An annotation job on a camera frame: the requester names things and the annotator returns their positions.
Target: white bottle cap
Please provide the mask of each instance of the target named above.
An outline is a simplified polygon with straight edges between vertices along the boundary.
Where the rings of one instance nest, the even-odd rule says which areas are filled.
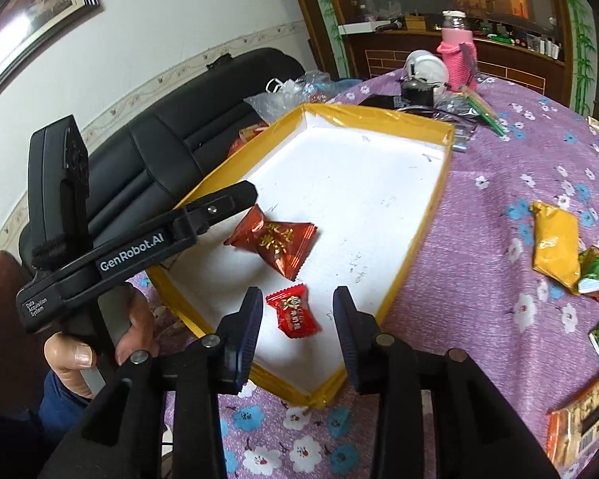
[[[451,16],[452,18],[465,18],[466,13],[463,10],[444,10],[442,12],[444,16]]]

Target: white wall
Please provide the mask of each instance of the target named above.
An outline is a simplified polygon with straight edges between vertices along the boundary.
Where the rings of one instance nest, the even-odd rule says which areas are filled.
[[[154,75],[228,40],[302,19],[297,0],[100,0],[103,10],[51,44],[0,95],[0,229],[27,185],[29,138],[74,114],[83,128]],[[278,48],[306,69],[306,37]]]

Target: pink bottle sleeve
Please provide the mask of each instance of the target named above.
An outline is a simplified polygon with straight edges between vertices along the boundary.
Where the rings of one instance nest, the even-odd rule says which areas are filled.
[[[466,43],[473,59],[477,61],[477,50],[474,43]],[[441,54],[444,64],[448,68],[448,84],[454,92],[459,91],[461,85],[467,84],[470,79],[470,66],[464,60],[464,56],[458,46],[453,46],[444,41],[437,47],[437,52]],[[477,81],[471,80],[468,85],[473,90],[477,88]]]

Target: screw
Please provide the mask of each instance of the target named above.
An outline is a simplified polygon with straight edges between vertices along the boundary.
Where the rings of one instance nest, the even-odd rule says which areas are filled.
[[[463,362],[468,358],[468,353],[461,348],[454,347],[448,352],[448,356],[455,362]]]
[[[395,338],[390,333],[380,333],[375,337],[375,342],[377,343],[377,345],[383,347],[390,347],[395,343]]]
[[[131,355],[131,362],[141,364],[142,362],[146,362],[148,357],[149,354],[144,349],[138,349]]]
[[[219,335],[216,335],[215,333],[211,333],[210,335],[204,335],[200,340],[202,342],[202,345],[207,348],[215,347],[222,341]]]

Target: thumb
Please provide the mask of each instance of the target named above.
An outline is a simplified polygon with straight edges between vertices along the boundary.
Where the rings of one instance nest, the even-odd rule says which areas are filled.
[[[96,355],[87,344],[56,333],[45,342],[45,357],[68,390],[85,398],[93,397],[80,374],[81,369],[89,369],[96,363]]]

